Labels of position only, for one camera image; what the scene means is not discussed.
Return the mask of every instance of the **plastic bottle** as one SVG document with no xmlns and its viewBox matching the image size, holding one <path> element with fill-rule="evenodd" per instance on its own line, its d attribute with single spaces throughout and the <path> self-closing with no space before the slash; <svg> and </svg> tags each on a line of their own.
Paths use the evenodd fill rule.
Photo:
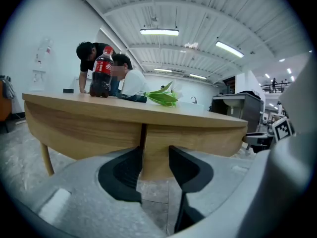
<svg viewBox="0 0 317 238">
<path fill-rule="evenodd" d="M 95 60 L 90 84 L 91 96 L 105 98 L 109 96 L 113 66 L 112 53 L 113 48 L 106 46 L 103 54 Z"/>
</svg>

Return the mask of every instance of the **man's arm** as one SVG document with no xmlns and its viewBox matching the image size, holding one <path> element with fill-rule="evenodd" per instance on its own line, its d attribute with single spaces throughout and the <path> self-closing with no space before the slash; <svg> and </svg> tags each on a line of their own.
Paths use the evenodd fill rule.
<svg viewBox="0 0 317 238">
<path fill-rule="evenodd" d="M 81 71 L 79 74 L 79 91 L 81 93 L 86 93 L 85 91 L 86 79 L 87 79 L 87 71 Z"/>
</svg>

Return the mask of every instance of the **black hair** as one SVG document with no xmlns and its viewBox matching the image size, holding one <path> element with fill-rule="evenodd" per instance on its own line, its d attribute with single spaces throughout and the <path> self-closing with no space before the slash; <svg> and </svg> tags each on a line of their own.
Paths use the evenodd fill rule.
<svg viewBox="0 0 317 238">
<path fill-rule="evenodd" d="M 117 66 L 123 66 L 126 63 L 129 70 L 133 69 L 130 58 L 124 54 L 115 54 L 112 56 L 112 59 L 113 61 L 117 61 Z"/>
<path fill-rule="evenodd" d="M 94 47 L 94 44 L 91 42 L 80 43 L 76 49 L 78 58 L 83 61 L 87 60 Z"/>
</svg>

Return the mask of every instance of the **man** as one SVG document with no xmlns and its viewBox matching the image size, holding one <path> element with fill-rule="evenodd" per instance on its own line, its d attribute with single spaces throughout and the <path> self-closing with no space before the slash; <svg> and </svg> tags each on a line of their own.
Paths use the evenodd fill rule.
<svg viewBox="0 0 317 238">
<path fill-rule="evenodd" d="M 88 70 L 93 70 L 95 60 L 103 54 L 104 48 L 109 46 L 106 43 L 91 43 L 91 42 L 82 42 L 78 45 L 76 53 L 80 62 L 80 74 L 79 74 L 79 91 L 81 93 L 86 93 L 86 79 Z M 119 87 L 119 81 L 117 77 L 112 77 L 110 84 L 110 96 L 116 96 Z"/>
<path fill-rule="evenodd" d="M 272 81 L 272 88 L 273 88 L 273 92 L 272 93 L 274 93 L 274 90 L 275 90 L 275 93 L 276 93 L 275 84 L 276 84 L 276 80 L 274 78 L 273 81 Z"/>
<path fill-rule="evenodd" d="M 148 92 L 148 85 L 142 72 L 133 69 L 130 58 L 124 54 L 116 54 L 112 56 L 114 62 L 114 71 L 121 80 L 124 78 L 121 93 L 126 95 L 142 95 Z"/>
</svg>

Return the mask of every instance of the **ceiling beam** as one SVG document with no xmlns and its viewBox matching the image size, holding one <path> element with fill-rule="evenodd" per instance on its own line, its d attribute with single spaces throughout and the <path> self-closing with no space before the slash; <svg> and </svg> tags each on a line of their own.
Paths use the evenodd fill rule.
<svg viewBox="0 0 317 238">
<path fill-rule="evenodd" d="M 160 48 L 161 49 L 168 49 L 168 50 L 185 51 L 186 53 L 197 55 L 197 56 L 202 56 L 202 57 L 205 57 L 205 58 L 209 58 L 209 59 L 218 61 L 220 63 L 229 62 L 228 60 L 222 59 L 222 58 L 217 57 L 215 55 L 208 54 L 206 52 L 199 51 L 199 50 L 190 49 L 190 48 L 172 46 L 172 45 L 161 45 Z M 157 44 L 136 44 L 136 45 L 130 45 L 129 50 L 133 50 L 133 49 L 159 49 L 159 45 L 157 45 Z M 228 67 L 231 67 L 231 68 L 236 69 L 238 71 L 242 71 L 237 65 L 232 64 L 232 63 L 228 64 Z"/>
<path fill-rule="evenodd" d="M 274 57 L 274 53 L 268 47 L 268 45 L 264 42 L 264 40 L 262 40 L 255 32 L 253 32 L 246 25 L 244 25 L 243 23 L 241 23 L 237 19 L 225 14 L 224 12 L 218 11 L 216 9 L 210 8 L 210 7 L 202 5 L 202 4 L 198 4 L 195 2 L 189 2 L 189 1 L 182 1 L 182 0 L 155 0 L 155 3 L 156 3 L 156 5 L 171 5 L 171 6 L 183 6 L 183 7 L 195 8 L 197 10 L 204 11 L 206 13 L 215 15 L 217 17 L 221 17 L 222 19 L 226 20 L 229 24 L 232 24 L 232 25 L 242 29 L 255 42 L 257 42 L 258 45 L 262 46 L 271 57 Z M 109 9 L 108 11 L 106 11 L 104 13 L 104 16 L 105 17 L 110 16 L 113 13 L 117 13 L 120 10 L 145 7 L 145 6 L 152 6 L 152 5 L 153 5 L 153 2 L 151 0 L 143 0 L 143 1 L 126 3 L 124 5 L 116 6 L 112 9 Z"/>
<path fill-rule="evenodd" d="M 144 61 L 144 62 L 141 63 L 141 65 L 142 66 L 152 66 L 152 67 L 162 68 L 162 64 L 160 62 Z M 193 67 L 186 67 L 186 66 L 170 64 L 170 63 L 163 63 L 163 68 L 174 68 L 174 69 L 184 70 L 188 74 L 195 73 L 193 70 L 197 70 L 196 68 L 193 68 Z"/>
<path fill-rule="evenodd" d="M 205 85 L 211 85 L 213 87 L 218 87 L 218 85 L 212 84 L 209 81 L 203 81 L 203 79 L 195 79 L 192 77 L 179 77 L 179 76 L 173 76 L 170 74 L 163 74 L 163 73 L 154 73 L 154 72 L 147 72 L 144 73 L 144 76 L 152 76 L 152 77 L 167 77 L 167 78 L 175 78 L 175 79 L 181 79 L 181 80 L 185 80 L 185 81 L 190 81 L 190 82 L 196 82 L 196 83 L 201 83 L 201 84 L 205 84 Z"/>
</svg>

